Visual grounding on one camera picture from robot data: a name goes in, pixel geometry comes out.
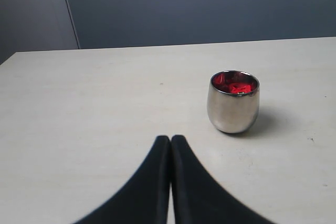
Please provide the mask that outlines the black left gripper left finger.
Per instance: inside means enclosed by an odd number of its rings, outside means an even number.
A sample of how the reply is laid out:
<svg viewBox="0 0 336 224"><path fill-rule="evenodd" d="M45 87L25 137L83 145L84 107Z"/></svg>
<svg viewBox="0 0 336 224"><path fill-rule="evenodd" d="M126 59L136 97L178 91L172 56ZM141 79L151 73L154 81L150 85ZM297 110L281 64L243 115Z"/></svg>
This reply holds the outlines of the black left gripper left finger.
<svg viewBox="0 0 336 224"><path fill-rule="evenodd" d="M160 135L123 187L77 223L167 223L169 196L170 139Z"/></svg>

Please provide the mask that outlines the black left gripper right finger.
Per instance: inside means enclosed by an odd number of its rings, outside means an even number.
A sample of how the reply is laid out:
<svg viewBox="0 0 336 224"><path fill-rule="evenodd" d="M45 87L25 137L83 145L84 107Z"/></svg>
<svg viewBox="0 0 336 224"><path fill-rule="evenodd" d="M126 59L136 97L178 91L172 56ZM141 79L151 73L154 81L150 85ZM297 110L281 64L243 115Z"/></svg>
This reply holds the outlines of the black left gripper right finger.
<svg viewBox="0 0 336 224"><path fill-rule="evenodd" d="M226 191L200 163L184 136L173 136L171 148L176 223L271 223Z"/></svg>

